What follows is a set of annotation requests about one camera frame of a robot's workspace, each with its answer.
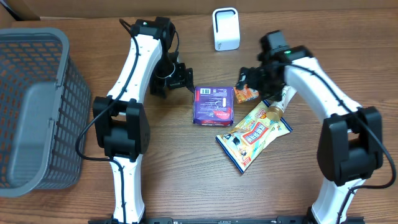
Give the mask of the small orange box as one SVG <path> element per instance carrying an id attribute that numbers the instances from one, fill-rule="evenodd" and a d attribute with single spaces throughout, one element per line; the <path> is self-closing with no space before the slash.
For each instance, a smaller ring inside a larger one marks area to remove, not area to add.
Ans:
<path id="1" fill-rule="evenodd" d="M 236 87 L 234 87 L 233 89 L 237 103 L 244 103 L 246 101 L 251 101 L 259 96 L 259 92 L 257 90 L 248 88 L 247 85 L 244 85 L 244 87 L 241 90 L 237 89 Z"/>

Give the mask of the red purple Carefree pack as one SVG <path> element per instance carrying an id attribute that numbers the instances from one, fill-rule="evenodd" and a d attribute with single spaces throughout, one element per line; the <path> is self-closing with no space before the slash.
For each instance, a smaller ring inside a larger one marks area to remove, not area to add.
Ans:
<path id="1" fill-rule="evenodd" d="M 230 86 L 196 86 L 193 124 L 231 126 L 234 123 L 234 90 Z"/>

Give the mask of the white green tissue pack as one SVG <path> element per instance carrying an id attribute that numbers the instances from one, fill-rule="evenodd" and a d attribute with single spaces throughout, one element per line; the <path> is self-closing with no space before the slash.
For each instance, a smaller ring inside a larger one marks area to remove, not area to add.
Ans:
<path id="1" fill-rule="evenodd" d="M 284 115 L 287 105 L 296 94 L 296 89 L 291 86 L 285 86 L 282 90 L 282 99 L 274 101 L 268 108 L 266 116 L 271 121 L 280 121 Z"/>

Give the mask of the yellow snack bag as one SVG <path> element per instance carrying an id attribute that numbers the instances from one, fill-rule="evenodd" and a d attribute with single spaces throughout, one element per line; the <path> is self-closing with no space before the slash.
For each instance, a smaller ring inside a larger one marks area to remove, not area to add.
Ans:
<path id="1" fill-rule="evenodd" d="M 267 117 L 269 107 L 266 100 L 261 101 L 230 132 L 216 136 L 217 142 L 242 174 L 273 140 L 292 132 L 285 119 L 273 121 Z"/>

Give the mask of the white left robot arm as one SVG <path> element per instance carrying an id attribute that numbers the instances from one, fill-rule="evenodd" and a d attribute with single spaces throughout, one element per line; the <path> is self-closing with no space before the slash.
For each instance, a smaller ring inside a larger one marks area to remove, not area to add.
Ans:
<path id="1" fill-rule="evenodd" d="M 112 89 L 95 98 L 93 116 L 98 145 L 113 171 L 115 209 L 108 223 L 142 223 L 141 167 L 150 141 L 144 98 L 147 92 L 165 98 L 167 90 L 193 91 L 193 70 L 178 61 L 178 50 L 170 51 L 178 32 L 169 18 L 120 23 L 131 36 L 129 54 Z"/>

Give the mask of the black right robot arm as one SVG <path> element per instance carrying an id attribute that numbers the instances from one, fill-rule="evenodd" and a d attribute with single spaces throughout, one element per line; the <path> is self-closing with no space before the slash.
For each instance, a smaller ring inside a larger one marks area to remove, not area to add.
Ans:
<path id="1" fill-rule="evenodd" d="M 291 86 L 322 124 L 317 161 L 324 176 L 315 203 L 303 223 L 349 223 L 346 211 L 366 179 L 383 164 L 382 118 L 375 107 L 362 107 L 323 71 L 305 46 L 290 47 L 282 31 L 260 39 L 259 67 L 241 68 L 237 88 L 259 92 L 263 99 L 282 102 Z"/>

